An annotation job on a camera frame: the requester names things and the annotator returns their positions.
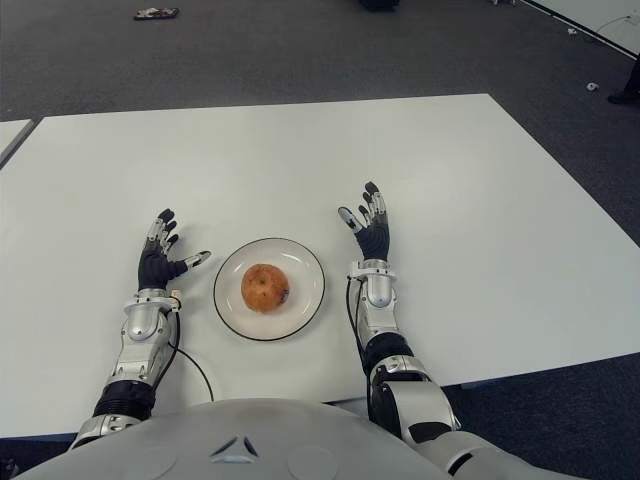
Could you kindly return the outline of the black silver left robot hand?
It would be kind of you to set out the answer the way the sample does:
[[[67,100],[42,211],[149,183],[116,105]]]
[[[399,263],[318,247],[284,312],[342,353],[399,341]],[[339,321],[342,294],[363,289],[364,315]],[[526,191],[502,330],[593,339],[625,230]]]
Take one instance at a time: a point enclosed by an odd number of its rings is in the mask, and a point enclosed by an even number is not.
[[[152,222],[144,240],[138,262],[138,290],[165,290],[168,283],[187,271],[205,263],[211,251],[200,251],[180,260],[171,260],[169,252],[179,240],[173,230],[177,226],[175,212],[169,208],[161,211]]]

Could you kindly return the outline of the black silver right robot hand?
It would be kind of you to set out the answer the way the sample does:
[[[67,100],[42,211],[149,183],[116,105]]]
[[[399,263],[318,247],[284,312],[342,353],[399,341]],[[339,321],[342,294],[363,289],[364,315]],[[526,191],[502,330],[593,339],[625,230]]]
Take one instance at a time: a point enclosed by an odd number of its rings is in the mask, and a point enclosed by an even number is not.
[[[388,261],[390,229],[386,204],[378,186],[369,181],[362,193],[363,204],[358,206],[359,220],[347,207],[338,208],[341,220],[353,233],[364,260]]]

